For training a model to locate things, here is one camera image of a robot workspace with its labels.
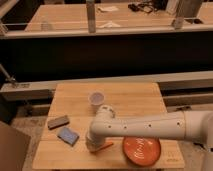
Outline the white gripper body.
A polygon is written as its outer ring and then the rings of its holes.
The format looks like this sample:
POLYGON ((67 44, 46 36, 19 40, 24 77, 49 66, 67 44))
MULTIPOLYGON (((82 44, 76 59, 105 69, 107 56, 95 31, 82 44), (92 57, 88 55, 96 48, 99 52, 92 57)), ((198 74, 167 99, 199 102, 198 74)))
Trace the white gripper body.
POLYGON ((88 132, 86 134, 86 147, 90 152, 96 152, 104 145, 104 138, 88 132))

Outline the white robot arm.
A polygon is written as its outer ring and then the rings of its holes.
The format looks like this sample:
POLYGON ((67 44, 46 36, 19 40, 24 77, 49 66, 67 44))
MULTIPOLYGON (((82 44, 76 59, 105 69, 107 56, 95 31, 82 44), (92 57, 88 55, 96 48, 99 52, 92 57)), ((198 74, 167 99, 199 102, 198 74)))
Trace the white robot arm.
POLYGON ((185 140, 206 147, 201 171, 213 171, 213 111, 177 111, 137 118, 116 118, 109 105, 100 106, 86 134, 90 152, 107 137, 144 137, 185 140))

